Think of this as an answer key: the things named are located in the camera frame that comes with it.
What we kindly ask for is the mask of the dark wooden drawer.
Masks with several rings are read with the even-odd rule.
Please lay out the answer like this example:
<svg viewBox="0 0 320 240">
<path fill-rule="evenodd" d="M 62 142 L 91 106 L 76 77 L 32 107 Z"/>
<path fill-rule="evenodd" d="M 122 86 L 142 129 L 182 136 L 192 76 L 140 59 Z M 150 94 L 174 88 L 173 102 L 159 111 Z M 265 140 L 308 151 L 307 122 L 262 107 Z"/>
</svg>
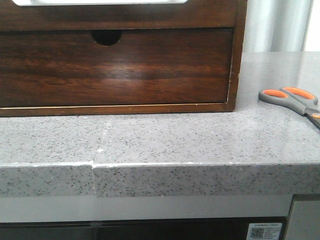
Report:
<svg viewBox="0 0 320 240">
<path fill-rule="evenodd" d="M 0 34 L 3 107 L 224 103 L 233 30 L 124 30 L 103 46 L 90 31 Z"/>
</svg>

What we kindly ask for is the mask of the grey orange handled scissors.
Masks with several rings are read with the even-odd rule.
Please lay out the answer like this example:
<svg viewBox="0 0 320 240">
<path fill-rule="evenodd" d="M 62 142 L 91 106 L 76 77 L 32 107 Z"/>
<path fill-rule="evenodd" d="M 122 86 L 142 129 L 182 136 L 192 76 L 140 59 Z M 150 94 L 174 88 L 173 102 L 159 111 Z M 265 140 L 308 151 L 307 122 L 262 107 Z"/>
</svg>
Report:
<svg viewBox="0 0 320 240">
<path fill-rule="evenodd" d="M 318 129 L 320 128 L 319 99 L 312 93 L 297 87 L 264 89 L 258 93 L 258 99 L 273 105 L 288 108 L 307 117 Z"/>
</svg>

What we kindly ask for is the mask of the dark wooden drawer cabinet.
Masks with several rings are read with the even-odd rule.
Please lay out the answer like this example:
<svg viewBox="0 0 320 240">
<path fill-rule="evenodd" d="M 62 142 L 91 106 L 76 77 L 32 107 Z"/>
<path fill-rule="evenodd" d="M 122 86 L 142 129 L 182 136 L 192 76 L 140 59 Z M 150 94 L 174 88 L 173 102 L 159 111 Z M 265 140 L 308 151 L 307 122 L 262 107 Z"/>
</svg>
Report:
<svg viewBox="0 0 320 240">
<path fill-rule="evenodd" d="M 116 44 L 125 30 L 232 29 L 226 102 L 66 106 L 1 106 L 2 117 L 231 112 L 242 57 L 245 0 L 3 0 L 0 34 L 90 31 L 97 44 Z"/>
</svg>

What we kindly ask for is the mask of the white QR code label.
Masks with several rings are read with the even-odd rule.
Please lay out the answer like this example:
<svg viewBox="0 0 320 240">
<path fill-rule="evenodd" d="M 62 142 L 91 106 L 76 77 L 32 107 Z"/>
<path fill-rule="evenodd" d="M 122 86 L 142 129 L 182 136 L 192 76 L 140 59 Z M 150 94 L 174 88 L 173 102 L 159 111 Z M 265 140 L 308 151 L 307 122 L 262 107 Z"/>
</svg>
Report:
<svg viewBox="0 0 320 240">
<path fill-rule="evenodd" d="M 282 223 L 250 223 L 246 240 L 279 240 Z"/>
</svg>

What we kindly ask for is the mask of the white cabinet door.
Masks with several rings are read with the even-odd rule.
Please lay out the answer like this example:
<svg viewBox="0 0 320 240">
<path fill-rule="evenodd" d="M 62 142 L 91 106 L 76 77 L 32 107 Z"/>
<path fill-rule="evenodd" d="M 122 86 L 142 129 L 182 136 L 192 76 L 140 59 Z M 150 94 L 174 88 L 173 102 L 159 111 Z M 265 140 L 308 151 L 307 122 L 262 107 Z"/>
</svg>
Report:
<svg viewBox="0 0 320 240">
<path fill-rule="evenodd" d="M 295 195 L 292 200 L 286 240 L 320 239 L 320 195 Z"/>
</svg>

